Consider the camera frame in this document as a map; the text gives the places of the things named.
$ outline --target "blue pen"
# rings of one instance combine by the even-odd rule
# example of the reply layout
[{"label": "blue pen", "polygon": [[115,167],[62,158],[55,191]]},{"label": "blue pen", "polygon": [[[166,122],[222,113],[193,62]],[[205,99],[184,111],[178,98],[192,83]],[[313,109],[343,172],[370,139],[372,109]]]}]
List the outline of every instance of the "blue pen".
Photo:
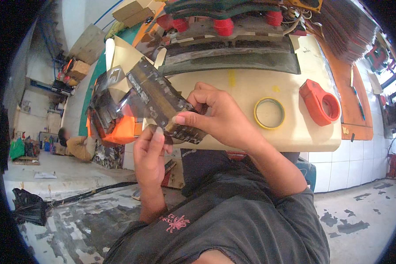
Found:
[{"label": "blue pen", "polygon": [[358,99],[359,110],[361,111],[362,118],[365,121],[364,109],[362,108],[361,100],[359,99],[358,93],[356,92],[356,89],[354,87],[354,66],[353,65],[350,66],[350,87],[354,90],[356,98]]}]

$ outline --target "yellow tape roll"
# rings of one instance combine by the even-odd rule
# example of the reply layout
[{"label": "yellow tape roll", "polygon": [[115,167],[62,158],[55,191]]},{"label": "yellow tape roll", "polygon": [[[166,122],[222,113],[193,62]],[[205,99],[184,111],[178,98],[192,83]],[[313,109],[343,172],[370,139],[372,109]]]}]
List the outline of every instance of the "yellow tape roll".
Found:
[{"label": "yellow tape roll", "polygon": [[[265,103],[265,102],[274,103],[276,106],[279,107],[279,109],[280,109],[280,114],[281,114],[281,120],[280,120],[280,123],[279,123],[278,125],[273,126],[273,127],[267,126],[267,125],[263,124],[263,123],[258,119],[258,116],[257,116],[257,108],[260,106],[260,104]],[[260,127],[264,128],[264,129],[268,129],[268,130],[277,129],[278,127],[280,127],[281,124],[283,124],[283,121],[285,121],[285,109],[283,108],[283,105],[282,105],[279,101],[277,101],[276,99],[271,98],[271,97],[264,97],[264,98],[261,98],[261,99],[255,104],[255,107],[254,107],[254,119],[255,119],[255,121],[257,121],[257,123],[260,125]]]}]

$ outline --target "plastic bag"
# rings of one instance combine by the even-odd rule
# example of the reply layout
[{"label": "plastic bag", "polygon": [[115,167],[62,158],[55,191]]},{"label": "plastic bag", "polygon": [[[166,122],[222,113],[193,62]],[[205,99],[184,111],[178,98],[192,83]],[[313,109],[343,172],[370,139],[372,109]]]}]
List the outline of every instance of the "plastic bag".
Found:
[{"label": "plastic bag", "polygon": [[15,158],[23,156],[24,154],[25,154],[24,142],[20,138],[16,140],[16,142],[12,142],[11,150],[10,150],[11,159],[14,160]]}]

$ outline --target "orange board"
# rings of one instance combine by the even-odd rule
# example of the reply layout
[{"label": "orange board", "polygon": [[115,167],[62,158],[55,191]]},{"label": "orange board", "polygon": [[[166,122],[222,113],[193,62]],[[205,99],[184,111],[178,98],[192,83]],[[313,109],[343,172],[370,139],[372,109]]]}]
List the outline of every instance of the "orange board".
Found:
[{"label": "orange board", "polygon": [[350,64],[338,60],[327,44],[319,36],[316,36],[316,38],[326,56],[340,93],[340,105],[343,115],[342,127],[345,127],[347,132],[345,134],[342,131],[342,139],[351,139],[352,134],[355,134],[355,140],[372,140],[373,131],[370,103],[358,68],[355,65],[353,67],[354,87],[361,100],[365,120],[362,118],[361,111],[359,110],[358,99],[350,87]]}]

